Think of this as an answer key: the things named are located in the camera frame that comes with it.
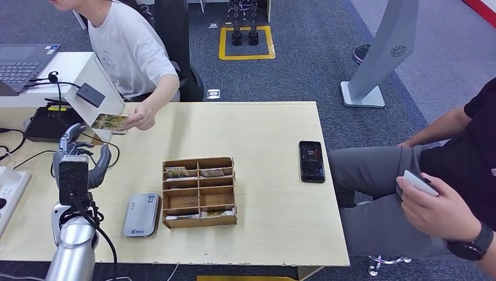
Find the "person's left hand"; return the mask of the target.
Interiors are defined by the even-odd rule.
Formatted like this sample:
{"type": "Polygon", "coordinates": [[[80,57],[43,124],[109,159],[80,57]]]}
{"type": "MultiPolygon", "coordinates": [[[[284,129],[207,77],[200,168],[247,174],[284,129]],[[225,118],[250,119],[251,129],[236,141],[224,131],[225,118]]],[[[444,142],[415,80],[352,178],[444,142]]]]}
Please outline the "person's left hand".
{"type": "Polygon", "coordinates": [[[128,119],[123,124],[123,129],[137,128],[146,131],[155,124],[155,115],[158,109],[149,102],[133,104],[127,111],[128,119]]]}
{"type": "Polygon", "coordinates": [[[437,197],[413,187],[402,176],[397,183],[402,190],[401,207],[407,220],[421,232],[449,241],[474,241],[481,232],[481,222],[465,201],[443,180],[421,174],[428,179],[437,197]]]}

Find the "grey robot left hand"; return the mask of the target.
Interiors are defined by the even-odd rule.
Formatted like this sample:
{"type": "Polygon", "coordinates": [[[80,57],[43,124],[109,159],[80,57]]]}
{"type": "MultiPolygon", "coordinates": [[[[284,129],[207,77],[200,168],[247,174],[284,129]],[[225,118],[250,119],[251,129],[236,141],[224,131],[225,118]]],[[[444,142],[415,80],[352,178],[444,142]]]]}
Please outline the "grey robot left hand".
{"type": "MultiPolygon", "coordinates": [[[[70,126],[60,138],[58,150],[53,155],[53,173],[56,179],[57,187],[60,189],[59,164],[66,155],[90,155],[89,151],[83,148],[93,148],[95,145],[89,142],[79,142],[78,137],[86,130],[86,126],[81,123],[76,123],[70,126]]],[[[99,187],[108,170],[112,154],[108,145],[101,146],[100,158],[95,167],[88,173],[88,187],[95,189],[99,187]]]]}

